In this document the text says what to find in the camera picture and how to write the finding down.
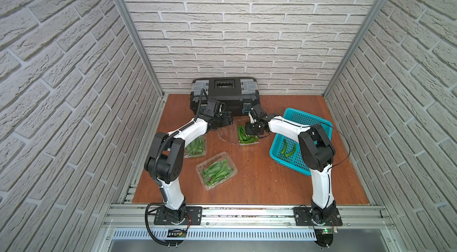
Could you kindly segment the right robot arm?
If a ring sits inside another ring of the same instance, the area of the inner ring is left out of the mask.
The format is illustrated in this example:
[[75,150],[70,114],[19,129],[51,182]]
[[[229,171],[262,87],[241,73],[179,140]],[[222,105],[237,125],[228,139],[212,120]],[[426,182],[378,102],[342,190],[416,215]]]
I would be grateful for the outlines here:
[[247,134],[276,133],[299,145],[302,160],[311,173],[313,196],[309,215],[313,224],[341,226],[331,176],[336,150],[322,125],[303,125],[280,115],[267,114],[259,104],[253,106],[248,115]]

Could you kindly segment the aluminium front rail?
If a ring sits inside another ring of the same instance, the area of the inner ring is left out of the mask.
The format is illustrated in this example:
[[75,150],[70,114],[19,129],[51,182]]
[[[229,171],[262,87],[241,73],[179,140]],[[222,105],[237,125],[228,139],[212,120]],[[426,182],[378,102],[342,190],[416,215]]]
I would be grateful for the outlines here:
[[[395,229],[383,206],[338,206],[339,213],[317,225],[304,205],[191,204],[187,214],[191,228],[337,228]],[[145,228],[146,204],[112,204],[102,221],[103,228]]]

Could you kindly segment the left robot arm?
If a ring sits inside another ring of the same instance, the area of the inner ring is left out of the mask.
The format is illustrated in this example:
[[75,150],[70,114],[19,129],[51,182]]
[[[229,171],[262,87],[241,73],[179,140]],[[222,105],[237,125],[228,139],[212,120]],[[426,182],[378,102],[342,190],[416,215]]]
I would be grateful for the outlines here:
[[147,154],[144,170],[158,185],[163,197],[164,214],[172,223],[180,224],[187,218],[186,201],[179,184],[186,146],[208,131],[233,123],[223,102],[201,101],[197,112],[188,123],[169,133],[157,133]]

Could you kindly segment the clear clamshell front container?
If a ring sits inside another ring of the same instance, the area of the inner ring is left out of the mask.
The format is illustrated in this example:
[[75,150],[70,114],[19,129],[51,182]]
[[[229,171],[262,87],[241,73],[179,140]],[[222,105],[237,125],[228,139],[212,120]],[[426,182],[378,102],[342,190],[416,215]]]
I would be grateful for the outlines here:
[[233,178],[238,169],[227,152],[221,152],[212,158],[198,164],[196,172],[206,190],[212,190],[216,186]]

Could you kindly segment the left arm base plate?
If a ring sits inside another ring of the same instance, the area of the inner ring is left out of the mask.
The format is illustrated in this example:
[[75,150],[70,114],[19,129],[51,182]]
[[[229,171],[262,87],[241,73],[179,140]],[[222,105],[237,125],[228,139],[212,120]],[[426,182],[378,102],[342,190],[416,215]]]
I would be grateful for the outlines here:
[[188,225],[188,216],[190,217],[190,225],[200,225],[202,211],[202,206],[186,206],[178,210],[161,206],[155,212],[154,225]]

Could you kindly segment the right corner metal post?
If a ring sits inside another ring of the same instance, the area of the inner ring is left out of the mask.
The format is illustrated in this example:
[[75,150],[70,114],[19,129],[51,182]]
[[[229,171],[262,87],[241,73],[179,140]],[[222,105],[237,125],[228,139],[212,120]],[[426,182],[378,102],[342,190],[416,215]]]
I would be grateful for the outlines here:
[[359,30],[357,31],[354,39],[352,40],[351,44],[349,45],[347,51],[345,52],[342,60],[340,61],[338,67],[336,68],[332,78],[330,79],[327,87],[324,89],[322,96],[326,98],[334,85],[336,84],[338,78],[342,74],[343,70],[346,68],[346,65],[350,61],[352,55],[356,52],[357,48],[359,47],[360,43],[363,41],[366,33],[371,28],[373,22],[376,20],[378,14],[380,13],[382,7],[386,3],[387,0],[375,0],[372,7],[370,8],[368,14],[363,20]]

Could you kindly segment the teal plastic basket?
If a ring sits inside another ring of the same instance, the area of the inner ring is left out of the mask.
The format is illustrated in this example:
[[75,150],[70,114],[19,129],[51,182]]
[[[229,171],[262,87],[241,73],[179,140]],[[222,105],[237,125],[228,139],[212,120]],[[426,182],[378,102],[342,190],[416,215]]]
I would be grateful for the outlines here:
[[[333,124],[321,117],[288,108],[283,116],[275,116],[269,127],[276,136],[270,148],[272,159],[289,169],[304,175],[330,173],[336,154],[331,138]],[[290,158],[279,155],[283,140],[297,144]]]

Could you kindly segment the left corner metal post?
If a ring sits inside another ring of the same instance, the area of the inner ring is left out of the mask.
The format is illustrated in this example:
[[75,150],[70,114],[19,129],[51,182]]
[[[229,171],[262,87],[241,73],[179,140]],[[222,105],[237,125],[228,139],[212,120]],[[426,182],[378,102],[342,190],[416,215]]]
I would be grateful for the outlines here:
[[133,18],[128,10],[127,3],[125,2],[125,0],[113,1],[133,41],[133,45],[136,47],[139,57],[145,65],[146,71],[152,80],[152,84],[154,85],[155,91],[158,93],[159,97],[163,98],[165,95],[164,90],[162,89],[159,80],[154,72],[154,69],[151,65],[151,61],[149,60],[149,56],[146,53],[145,46],[141,40],[138,29],[136,28]]

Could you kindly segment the clear clamshell container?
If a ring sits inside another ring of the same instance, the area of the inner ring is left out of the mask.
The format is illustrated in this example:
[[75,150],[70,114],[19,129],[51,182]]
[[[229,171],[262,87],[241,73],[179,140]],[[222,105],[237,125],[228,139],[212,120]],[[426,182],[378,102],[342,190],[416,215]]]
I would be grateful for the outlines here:
[[206,190],[212,190],[216,186],[233,178],[238,169],[227,152],[221,152],[212,158],[198,164],[196,172]]
[[199,158],[206,155],[207,145],[204,136],[199,136],[184,150],[184,158]]
[[250,122],[248,116],[238,116],[233,118],[233,123],[229,126],[220,128],[217,131],[221,141],[231,145],[251,146],[263,142],[268,135],[262,135],[260,138],[257,135],[249,135],[246,133],[246,123]]

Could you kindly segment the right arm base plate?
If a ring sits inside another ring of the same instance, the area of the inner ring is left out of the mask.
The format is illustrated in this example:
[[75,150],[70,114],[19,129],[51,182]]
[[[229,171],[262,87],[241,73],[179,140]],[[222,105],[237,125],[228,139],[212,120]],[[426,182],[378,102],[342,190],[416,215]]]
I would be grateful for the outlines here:
[[340,227],[343,225],[342,217],[336,206],[330,206],[326,209],[298,206],[293,208],[293,216],[298,227]]

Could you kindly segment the corner metal post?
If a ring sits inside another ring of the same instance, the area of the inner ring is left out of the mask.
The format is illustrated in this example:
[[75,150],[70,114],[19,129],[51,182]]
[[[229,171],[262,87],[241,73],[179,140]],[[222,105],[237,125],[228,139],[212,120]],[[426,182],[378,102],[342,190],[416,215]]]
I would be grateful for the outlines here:
[[375,0],[372,7],[370,8],[368,14],[363,20],[359,30],[357,31],[354,39],[352,40],[351,44],[349,45],[347,51],[345,52],[342,60],[340,61],[338,67],[336,68],[332,78],[330,79],[327,87],[324,89],[322,96],[326,98],[334,85],[336,84],[338,78],[342,74],[343,70],[346,68],[346,65],[350,61],[352,55],[356,52],[357,48],[359,47],[360,43],[363,41],[366,33],[371,28],[373,22],[376,20],[378,14],[380,13],[382,7],[386,3],[387,0]]
[[146,53],[145,46],[141,40],[138,29],[136,28],[133,18],[128,10],[127,3],[125,2],[125,0],[113,1],[133,41],[133,45],[136,47],[139,57],[145,65],[146,71],[152,80],[152,84],[154,85],[155,91],[158,93],[159,97],[163,98],[165,95],[164,90],[162,89],[159,80],[154,72],[154,69],[151,65],[151,61],[149,60],[149,56]]

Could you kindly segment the green peppers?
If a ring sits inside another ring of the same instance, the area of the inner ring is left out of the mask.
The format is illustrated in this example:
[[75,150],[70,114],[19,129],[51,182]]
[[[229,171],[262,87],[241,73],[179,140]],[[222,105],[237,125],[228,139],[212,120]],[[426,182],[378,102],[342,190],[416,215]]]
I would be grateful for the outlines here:
[[283,148],[281,149],[279,155],[284,158],[290,158],[296,152],[297,144],[293,142],[291,145],[286,141],[283,140]]

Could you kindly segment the black plastic toolbox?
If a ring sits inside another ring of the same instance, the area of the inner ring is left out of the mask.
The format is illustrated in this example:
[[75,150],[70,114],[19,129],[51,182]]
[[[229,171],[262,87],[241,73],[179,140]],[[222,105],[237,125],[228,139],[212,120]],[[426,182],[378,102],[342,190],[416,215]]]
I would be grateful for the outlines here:
[[223,102],[232,116],[247,116],[260,104],[257,80],[252,77],[200,78],[192,82],[190,108],[197,111],[199,96],[204,89],[210,99]]

